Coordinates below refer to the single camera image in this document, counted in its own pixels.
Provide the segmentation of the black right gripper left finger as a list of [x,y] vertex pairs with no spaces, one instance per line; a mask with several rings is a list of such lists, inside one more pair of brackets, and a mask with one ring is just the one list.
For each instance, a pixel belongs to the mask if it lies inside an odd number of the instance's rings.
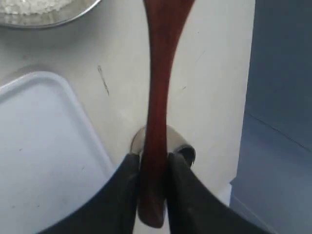
[[42,234],[132,234],[137,210],[139,156],[127,154],[86,204]]

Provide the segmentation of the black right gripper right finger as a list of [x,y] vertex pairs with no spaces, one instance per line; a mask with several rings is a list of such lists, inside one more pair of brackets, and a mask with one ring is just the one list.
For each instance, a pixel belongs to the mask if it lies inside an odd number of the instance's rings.
[[181,154],[169,154],[167,206],[172,234],[265,234],[215,197]]

